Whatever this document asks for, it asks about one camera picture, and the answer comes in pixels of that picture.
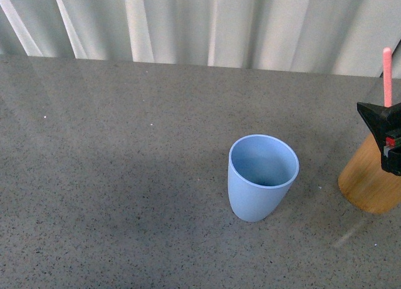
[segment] table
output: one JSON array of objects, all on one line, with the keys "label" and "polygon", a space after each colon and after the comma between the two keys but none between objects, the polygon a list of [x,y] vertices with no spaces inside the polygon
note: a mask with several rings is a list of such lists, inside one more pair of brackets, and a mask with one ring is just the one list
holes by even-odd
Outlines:
[{"label": "table", "polygon": [[[365,213],[337,186],[368,134],[356,103],[382,94],[379,78],[0,56],[0,287],[399,288],[401,206]],[[246,223],[227,159],[256,133],[300,172]]]}]

